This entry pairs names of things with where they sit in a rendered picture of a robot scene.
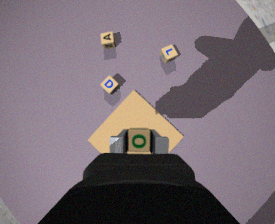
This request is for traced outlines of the tan letter block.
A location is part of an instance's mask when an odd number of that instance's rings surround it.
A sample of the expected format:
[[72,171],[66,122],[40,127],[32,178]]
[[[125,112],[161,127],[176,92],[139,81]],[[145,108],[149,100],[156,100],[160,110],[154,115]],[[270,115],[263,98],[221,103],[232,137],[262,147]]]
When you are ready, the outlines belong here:
[[113,32],[101,33],[101,43],[104,49],[115,48],[115,38]]
[[120,87],[110,75],[100,85],[111,95]]
[[150,152],[149,128],[129,128],[128,152]]
[[173,45],[169,45],[161,49],[160,56],[163,59],[164,63],[168,63],[174,60],[177,57],[178,53],[176,52]]

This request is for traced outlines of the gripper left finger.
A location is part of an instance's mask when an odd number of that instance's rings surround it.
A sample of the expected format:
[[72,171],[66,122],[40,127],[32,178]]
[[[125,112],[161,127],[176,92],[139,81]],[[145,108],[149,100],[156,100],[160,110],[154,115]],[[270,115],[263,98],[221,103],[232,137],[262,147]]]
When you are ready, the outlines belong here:
[[110,153],[127,153],[128,130],[123,129],[117,136],[110,137]]

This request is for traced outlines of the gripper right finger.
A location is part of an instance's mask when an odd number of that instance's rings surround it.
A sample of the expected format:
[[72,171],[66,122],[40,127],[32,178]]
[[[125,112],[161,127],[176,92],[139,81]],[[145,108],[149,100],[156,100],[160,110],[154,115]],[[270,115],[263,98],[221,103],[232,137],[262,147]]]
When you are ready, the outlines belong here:
[[155,129],[150,131],[150,152],[153,154],[169,154],[169,138],[162,137]]

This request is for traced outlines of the tan flat mat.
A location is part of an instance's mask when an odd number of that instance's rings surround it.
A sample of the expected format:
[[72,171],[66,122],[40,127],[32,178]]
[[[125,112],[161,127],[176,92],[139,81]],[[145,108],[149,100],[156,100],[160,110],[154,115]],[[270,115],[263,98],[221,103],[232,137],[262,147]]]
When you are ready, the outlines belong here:
[[88,141],[100,152],[109,152],[109,138],[130,127],[155,129],[162,137],[169,138],[169,152],[184,137],[161,116],[135,90],[94,132]]

